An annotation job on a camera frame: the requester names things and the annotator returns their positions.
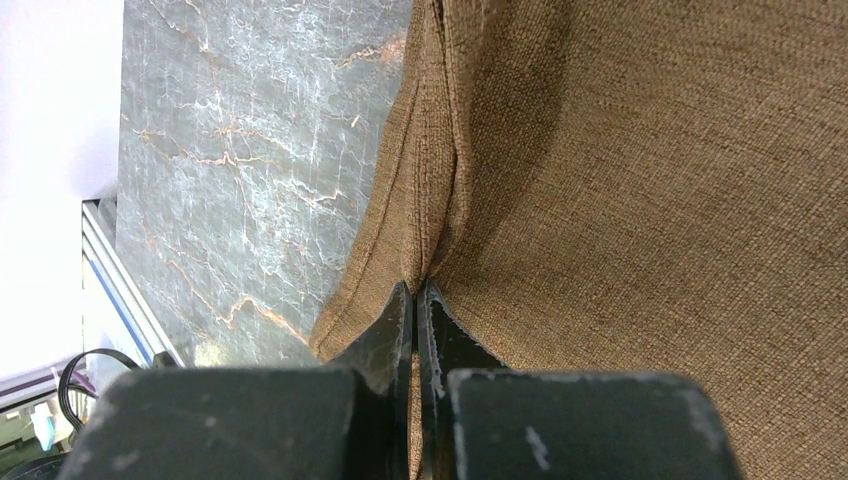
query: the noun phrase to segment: brown cloth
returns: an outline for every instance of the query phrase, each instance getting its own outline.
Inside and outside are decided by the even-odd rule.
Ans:
[[[433,274],[520,369],[700,382],[750,478],[848,478],[848,3],[416,0],[327,359]]]

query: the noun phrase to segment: looped black cable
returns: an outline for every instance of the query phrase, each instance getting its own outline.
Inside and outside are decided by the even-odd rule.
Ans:
[[[57,394],[59,397],[59,408],[62,410],[62,414],[65,418],[68,419],[68,422],[71,426],[74,427],[74,430],[77,432],[82,428],[82,420],[74,413],[73,409],[71,409],[71,399],[69,396],[69,391],[73,388],[71,384],[71,378],[74,373],[74,370],[77,368],[77,364],[83,357],[88,354],[97,353],[100,355],[106,355],[114,358],[115,360],[121,362],[122,365],[129,368],[130,370],[139,370],[141,367],[138,366],[132,358],[127,355],[113,350],[111,348],[95,348],[94,350],[89,350],[87,352],[83,352],[76,357],[72,358],[68,365],[65,366],[65,369],[62,371],[62,376],[59,378],[59,386],[57,388]]]

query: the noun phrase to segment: light blue object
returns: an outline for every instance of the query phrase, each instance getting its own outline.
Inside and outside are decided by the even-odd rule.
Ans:
[[[53,441],[56,438],[56,429],[53,427],[53,418],[44,412],[35,411],[29,416],[32,420],[32,429],[38,441],[41,444],[41,449],[49,452],[53,448]]]

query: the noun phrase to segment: marble countertop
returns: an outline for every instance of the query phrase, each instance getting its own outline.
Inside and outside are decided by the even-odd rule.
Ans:
[[[126,2],[116,246],[187,362],[317,363],[410,8]]]

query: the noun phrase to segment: blue strip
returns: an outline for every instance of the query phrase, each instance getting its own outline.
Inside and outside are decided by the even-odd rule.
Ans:
[[[103,290],[106,292],[106,295],[109,296],[109,300],[112,301],[112,306],[115,307],[115,311],[118,312],[118,316],[121,317],[121,321],[124,322],[124,327],[127,329],[127,332],[130,333],[130,336],[135,342],[135,346],[138,348],[138,351],[141,352],[141,355],[144,357],[144,361],[150,366],[153,363],[153,359],[150,357],[150,354],[147,353],[147,349],[144,348],[141,339],[138,337],[138,334],[135,332],[130,326],[130,321],[124,313],[124,309],[121,308],[118,303],[118,299],[115,295],[112,294],[112,290],[106,285],[106,279],[103,275],[100,274],[100,270],[97,268],[97,265],[94,263],[94,260],[89,259],[88,264],[91,265],[91,269],[94,270],[94,274],[97,275],[97,279],[100,281],[100,285],[103,286]]]

